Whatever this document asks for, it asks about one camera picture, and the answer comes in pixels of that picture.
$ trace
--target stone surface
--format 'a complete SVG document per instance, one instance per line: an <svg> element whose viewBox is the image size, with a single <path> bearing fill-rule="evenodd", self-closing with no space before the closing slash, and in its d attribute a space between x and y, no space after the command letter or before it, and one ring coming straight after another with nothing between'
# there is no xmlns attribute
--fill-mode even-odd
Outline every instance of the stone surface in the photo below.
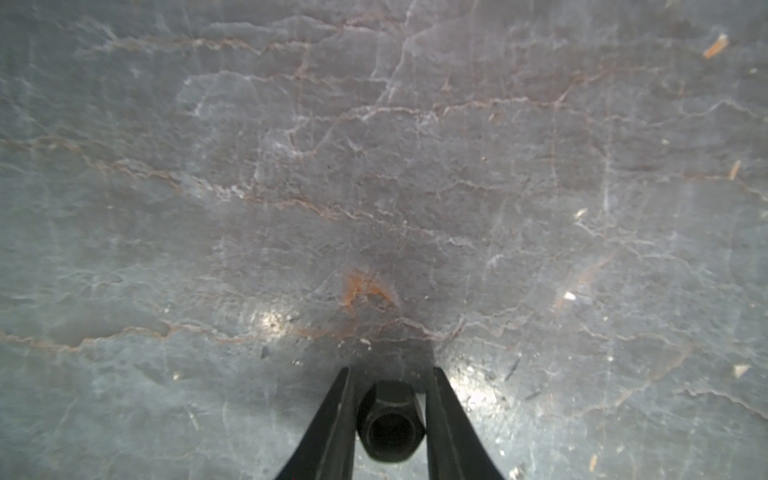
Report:
<svg viewBox="0 0 768 480"><path fill-rule="evenodd" d="M510 478L766 478L762 0L11 0L0 51L0 477L272 478L363 362Z"/></svg>

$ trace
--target hex nut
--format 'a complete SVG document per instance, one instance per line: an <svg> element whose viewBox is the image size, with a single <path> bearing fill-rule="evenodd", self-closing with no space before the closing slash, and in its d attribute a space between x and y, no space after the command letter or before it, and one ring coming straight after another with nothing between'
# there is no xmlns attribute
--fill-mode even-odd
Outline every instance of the hex nut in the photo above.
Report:
<svg viewBox="0 0 768 480"><path fill-rule="evenodd" d="M390 380L375 383L360 403L357 432L374 460L407 460L425 434L422 410L411 386Z"/></svg>

